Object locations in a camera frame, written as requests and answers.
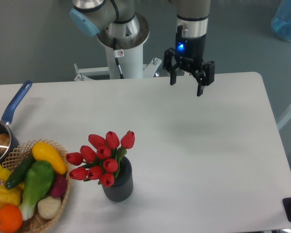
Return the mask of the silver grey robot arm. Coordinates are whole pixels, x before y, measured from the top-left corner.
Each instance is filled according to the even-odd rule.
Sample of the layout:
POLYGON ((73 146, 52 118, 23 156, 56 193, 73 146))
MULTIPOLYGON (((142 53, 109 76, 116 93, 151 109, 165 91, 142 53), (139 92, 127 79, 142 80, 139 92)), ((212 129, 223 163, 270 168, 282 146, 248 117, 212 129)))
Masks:
MULTIPOLYGON (((204 61, 209 0, 172 0, 177 8, 175 46, 164 52, 162 67, 174 85, 177 70, 196 79, 197 95, 214 82, 215 63, 204 61)), ((135 11, 133 0, 75 0, 70 10, 75 25, 104 46, 111 79, 153 76, 143 64, 143 45, 149 36, 147 20, 135 11)))

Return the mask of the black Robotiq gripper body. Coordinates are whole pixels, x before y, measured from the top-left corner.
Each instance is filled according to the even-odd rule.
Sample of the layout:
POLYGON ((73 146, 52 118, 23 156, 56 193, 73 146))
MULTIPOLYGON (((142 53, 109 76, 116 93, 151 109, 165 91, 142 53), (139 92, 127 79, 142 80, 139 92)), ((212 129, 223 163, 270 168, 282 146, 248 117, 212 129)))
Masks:
POLYGON ((179 68, 189 73, 201 69, 206 35, 195 38, 181 37, 176 34, 175 60, 179 68))

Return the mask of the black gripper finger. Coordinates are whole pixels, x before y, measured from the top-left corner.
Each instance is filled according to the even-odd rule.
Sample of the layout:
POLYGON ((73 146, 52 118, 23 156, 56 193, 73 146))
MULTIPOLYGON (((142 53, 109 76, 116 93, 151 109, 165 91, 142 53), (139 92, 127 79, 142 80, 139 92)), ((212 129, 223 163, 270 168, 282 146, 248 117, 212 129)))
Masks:
POLYGON ((193 71, 192 75, 198 83, 197 96, 200 97, 203 94, 205 86, 209 86, 214 82, 215 62, 202 62, 200 69, 193 71))
POLYGON ((174 56, 175 56, 175 50, 173 48, 169 48, 164 52, 163 69, 166 70, 170 74, 170 85, 174 85, 177 80, 176 69, 178 65, 177 64, 172 65, 174 56))

